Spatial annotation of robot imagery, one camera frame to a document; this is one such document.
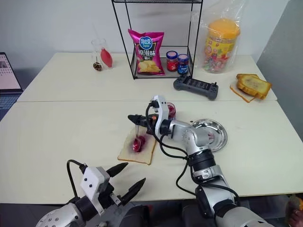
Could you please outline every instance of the jar with red contents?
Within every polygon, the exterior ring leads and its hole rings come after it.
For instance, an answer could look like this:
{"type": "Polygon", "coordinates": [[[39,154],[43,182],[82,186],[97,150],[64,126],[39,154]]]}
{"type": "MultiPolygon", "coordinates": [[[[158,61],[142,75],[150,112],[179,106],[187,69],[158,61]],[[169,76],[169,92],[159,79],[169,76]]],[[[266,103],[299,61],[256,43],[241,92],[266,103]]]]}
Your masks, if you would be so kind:
{"type": "Polygon", "coordinates": [[[175,72],[178,69],[178,53],[175,51],[168,51],[166,53],[167,69],[175,72]]]}

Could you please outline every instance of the small bottle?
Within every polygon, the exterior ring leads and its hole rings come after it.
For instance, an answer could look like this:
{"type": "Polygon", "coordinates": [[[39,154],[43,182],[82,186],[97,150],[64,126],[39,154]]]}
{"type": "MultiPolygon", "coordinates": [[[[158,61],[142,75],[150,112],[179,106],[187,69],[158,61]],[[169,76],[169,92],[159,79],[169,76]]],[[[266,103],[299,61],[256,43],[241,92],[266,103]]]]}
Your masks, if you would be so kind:
{"type": "Polygon", "coordinates": [[[179,54],[178,56],[178,73],[181,75],[188,73],[188,55],[187,54],[179,54]]]}
{"type": "Polygon", "coordinates": [[[175,51],[168,51],[166,53],[166,63],[168,71],[175,72],[178,69],[178,53],[175,51]]]}

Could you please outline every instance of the glass jar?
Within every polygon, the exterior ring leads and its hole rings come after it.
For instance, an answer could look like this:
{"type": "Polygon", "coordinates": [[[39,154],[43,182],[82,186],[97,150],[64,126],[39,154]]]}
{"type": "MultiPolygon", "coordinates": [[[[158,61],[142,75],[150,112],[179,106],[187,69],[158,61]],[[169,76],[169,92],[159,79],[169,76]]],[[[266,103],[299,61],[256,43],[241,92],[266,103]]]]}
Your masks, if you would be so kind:
{"type": "Polygon", "coordinates": [[[221,73],[232,55],[240,28],[233,20],[221,18],[208,25],[203,68],[210,73],[221,73]]]}
{"type": "Polygon", "coordinates": [[[188,73],[188,55],[187,54],[179,54],[178,56],[178,73],[181,75],[185,75],[188,73]]]}
{"type": "Polygon", "coordinates": [[[175,51],[168,51],[166,53],[167,70],[175,72],[178,69],[178,53],[175,51]]]}

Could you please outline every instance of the silver plate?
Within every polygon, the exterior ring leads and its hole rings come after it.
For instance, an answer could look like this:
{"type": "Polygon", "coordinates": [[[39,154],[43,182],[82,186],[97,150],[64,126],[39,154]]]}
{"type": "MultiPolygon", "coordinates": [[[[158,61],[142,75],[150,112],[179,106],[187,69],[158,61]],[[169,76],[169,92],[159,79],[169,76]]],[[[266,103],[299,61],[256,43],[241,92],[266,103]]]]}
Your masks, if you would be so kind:
{"type": "Polygon", "coordinates": [[[222,149],[227,143],[227,132],[218,122],[210,119],[195,121],[193,127],[207,130],[209,135],[209,148],[212,152],[222,149]]]}

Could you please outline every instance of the bag of chips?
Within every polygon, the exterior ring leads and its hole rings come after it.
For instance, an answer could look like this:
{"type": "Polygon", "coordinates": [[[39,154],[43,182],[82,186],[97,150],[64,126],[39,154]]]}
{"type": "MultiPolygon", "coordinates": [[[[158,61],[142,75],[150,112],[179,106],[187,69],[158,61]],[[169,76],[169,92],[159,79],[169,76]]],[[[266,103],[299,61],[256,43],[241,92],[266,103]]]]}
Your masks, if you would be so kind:
{"type": "Polygon", "coordinates": [[[137,33],[128,30],[136,47],[137,73],[149,75],[165,75],[160,61],[160,47],[164,32],[137,33]]]}

